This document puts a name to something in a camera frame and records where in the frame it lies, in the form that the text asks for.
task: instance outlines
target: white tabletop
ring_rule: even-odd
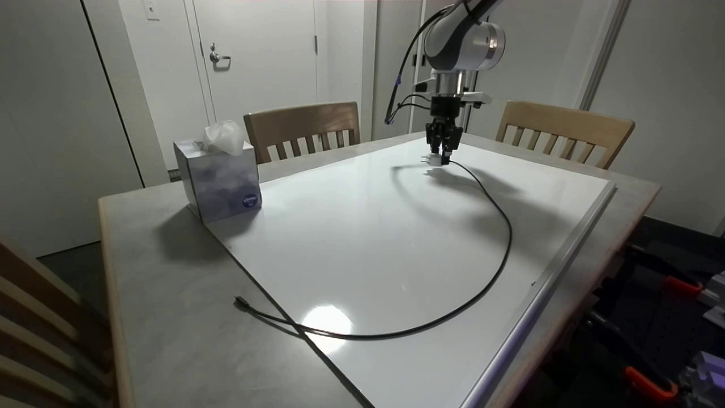
[[[419,326],[459,309],[498,269],[507,228],[459,165],[429,165],[411,141],[264,184],[264,211],[209,224],[229,254],[297,322],[348,332]],[[513,220],[497,285],[446,324],[396,340],[320,348],[375,406],[482,404],[524,322],[547,304],[615,192],[601,177],[460,144]]]
[[[260,177],[276,178],[400,142],[402,141],[363,142],[349,149],[260,165]],[[507,148],[485,137],[470,137],[470,142],[507,152]],[[599,175],[615,178],[616,195],[604,212],[604,222],[599,222],[585,239],[581,256],[573,259],[562,277],[560,290],[556,290],[551,304],[545,309],[542,319],[532,329],[537,336],[524,340],[519,355],[503,373],[500,384],[491,394],[495,404],[514,396],[536,361],[599,281],[608,261],[658,192],[658,187],[647,180],[611,171]],[[307,341],[283,336],[232,309],[232,299],[243,294],[252,304],[274,312],[265,294],[240,275],[220,245],[192,220],[180,184],[102,200],[102,238],[123,380],[121,396],[124,404],[365,404],[357,384],[348,383],[345,377],[336,377],[338,365],[320,361]]]

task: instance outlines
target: door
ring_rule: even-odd
[[[192,0],[214,119],[310,103],[318,93],[316,0]]]

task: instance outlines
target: floor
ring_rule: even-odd
[[[684,231],[658,220],[644,220],[632,239],[658,256],[707,279],[725,269],[725,239]],[[97,242],[43,256],[65,282],[80,290],[94,309],[110,312],[102,269],[102,248]],[[608,319],[662,366],[678,377],[698,348],[725,355],[725,331],[701,319],[704,306],[679,302],[664,294],[662,277],[647,267],[634,267],[616,299],[605,311]],[[641,406],[644,401],[621,377],[625,361],[604,347],[588,324],[577,329],[567,348],[556,352],[531,380],[516,406]]]
[[[106,275],[99,242],[41,256],[39,261],[59,275],[71,288],[75,288],[95,311],[110,314]]]

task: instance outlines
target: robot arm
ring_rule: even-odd
[[[427,33],[430,65],[435,71],[480,71],[495,65],[503,55],[503,32],[497,24],[482,23],[482,17],[498,3],[462,0],[448,9]]]
[[[503,29],[482,17],[503,0],[460,0],[427,32],[427,58],[435,67],[430,122],[427,141],[443,165],[452,161],[462,126],[456,125],[465,103],[462,74],[489,71],[503,55]]]

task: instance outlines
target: gray floor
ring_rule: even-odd
[[[95,311],[110,314],[99,242],[41,256],[39,261],[75,288]]]

